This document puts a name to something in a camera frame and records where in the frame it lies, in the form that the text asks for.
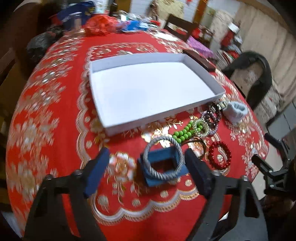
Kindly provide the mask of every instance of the white tray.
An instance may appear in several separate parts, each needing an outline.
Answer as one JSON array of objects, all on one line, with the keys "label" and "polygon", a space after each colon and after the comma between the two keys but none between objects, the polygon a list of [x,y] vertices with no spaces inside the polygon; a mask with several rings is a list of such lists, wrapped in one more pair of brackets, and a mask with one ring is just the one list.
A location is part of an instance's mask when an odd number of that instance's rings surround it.
[{"label": "white tray", "polygon": [[222,97],[224,88],[185,54],[141,53],[90,63],[90,86],[108,136]]}]

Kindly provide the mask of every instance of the beige curtain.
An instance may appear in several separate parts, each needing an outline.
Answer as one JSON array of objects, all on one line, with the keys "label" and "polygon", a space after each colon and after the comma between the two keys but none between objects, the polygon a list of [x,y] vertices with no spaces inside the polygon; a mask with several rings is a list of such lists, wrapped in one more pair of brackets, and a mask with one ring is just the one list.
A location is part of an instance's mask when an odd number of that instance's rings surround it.
[{"label": "beige curtain", "polygon": [[262,54],[269,62],[283,109],[296,97],[296,40],[278,22],[260,10],[241,3],[235,21],[241,20],[242,50]]}]

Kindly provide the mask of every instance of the red beaded bracelet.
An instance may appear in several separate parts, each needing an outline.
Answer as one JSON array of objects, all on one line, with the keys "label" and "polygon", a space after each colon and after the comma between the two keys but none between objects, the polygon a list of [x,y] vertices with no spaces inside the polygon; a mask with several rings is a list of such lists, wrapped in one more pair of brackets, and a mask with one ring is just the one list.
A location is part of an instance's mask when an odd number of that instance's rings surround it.
[{"label": "red beaded bracelet", "polygon": [[[224,164],[220,163],[217,159],[214,158],[214,148],[218,146],[222,147],[226,153],[227,160],[224,162]],[[232,156],[231,156],[231,151],[223,141],[216,141],[216,142],[213,142],[212,145],[210,146],[208,157],[210,160],[210,164],[212,165],[213,168],[216,168],[217,170],[224,170],[230,166],[230,161]]]}]

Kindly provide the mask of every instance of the blue jewelry box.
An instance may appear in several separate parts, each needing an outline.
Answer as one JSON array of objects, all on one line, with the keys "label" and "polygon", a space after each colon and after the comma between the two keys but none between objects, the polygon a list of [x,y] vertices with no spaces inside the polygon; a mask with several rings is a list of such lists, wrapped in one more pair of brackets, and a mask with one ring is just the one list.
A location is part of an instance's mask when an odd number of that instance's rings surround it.
[{"label": "blue jewelry box", "polygon": [[[179,156],[178,156],[178,152],[177,152],[175,146],[171,146],[168,148],[162,148],[162,149],[158,149],[155,151],[150,151],[148,153],[148,160],[149,160],[150,164],[161,162],[161,161],[168,160],[168,159],[173,161],[173,166],[174,166],[174,168],[176,168],[179,163]],[[158,180],[155,177],[152,177],[150,175],[150,173],[148,173],[148,171],[143,163],[144,162],[143,161],[143,154],[140,155],[140,158],[138,159],[138,161],[140,163],[141,170],[143,171],[145,181],[149,187],[158,186],[158,185],[161,185],[161,184],[167,182],[167,180]],[[188,169],[186,168],[185,165],[183,165],[178,177],[183,176],[187,173],[188,173]]]}]

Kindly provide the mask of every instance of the purple cloth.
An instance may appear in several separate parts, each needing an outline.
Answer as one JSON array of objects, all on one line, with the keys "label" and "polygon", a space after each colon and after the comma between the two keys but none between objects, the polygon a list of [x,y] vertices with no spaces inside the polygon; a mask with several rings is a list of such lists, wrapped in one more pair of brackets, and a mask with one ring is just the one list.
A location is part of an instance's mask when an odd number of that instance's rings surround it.
[{"label": "purple cloth", "polygon": [[187,40],[187,44],[198,51],[200,54],[204,55],[206,58],[213,58],[214,53],[212,50],[205,47],[202,43],[195,40],[192,36],[190,36]]}]

